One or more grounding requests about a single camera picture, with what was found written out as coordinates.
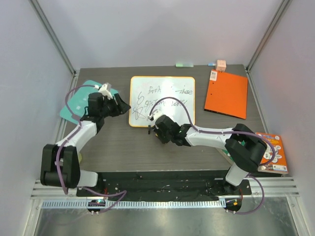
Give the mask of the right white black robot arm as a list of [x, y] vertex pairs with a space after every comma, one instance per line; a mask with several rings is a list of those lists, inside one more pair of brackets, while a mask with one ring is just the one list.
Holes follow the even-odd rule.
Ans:
[[258, 170], [267, 149], [266, 142], [260, 136], [240, 123], [226, 129], [179, 125], [160, 112], [150, 115], [149, 119], [153, 123], [153, 131], [163, 144], [172, 142], [178, 146], [207, 146], [226, 150], [233, 159], [222, 182], [222, 188], [227, 194], [238, 191], [243, 178]]

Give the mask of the yellow framed whiteboard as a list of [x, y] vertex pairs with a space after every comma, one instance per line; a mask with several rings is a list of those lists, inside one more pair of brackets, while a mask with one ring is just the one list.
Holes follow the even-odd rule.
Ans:
[[151, 110], [160, 110], [179, 125], [195, 123], [195, 79], [193, 77], [134, 76], [130, 80], [129, 125], [148, 127]]

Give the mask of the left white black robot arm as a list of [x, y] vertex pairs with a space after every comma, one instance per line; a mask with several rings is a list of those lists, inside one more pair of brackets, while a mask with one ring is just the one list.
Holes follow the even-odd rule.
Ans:
[[94, 196], [100, 196], [105, 184], [98, 173], [80, 168], [78, 154], [85, 144], [101, 130], [104, 119], [125, 114], [131, 107], [119, 94], [112, 97], [100, 92], [89, 94], [88, 105], [79, 124], [56, 144], [47, 144], [42, 151], [40, 182], [42, 185], [74, 189], [88, 187]]

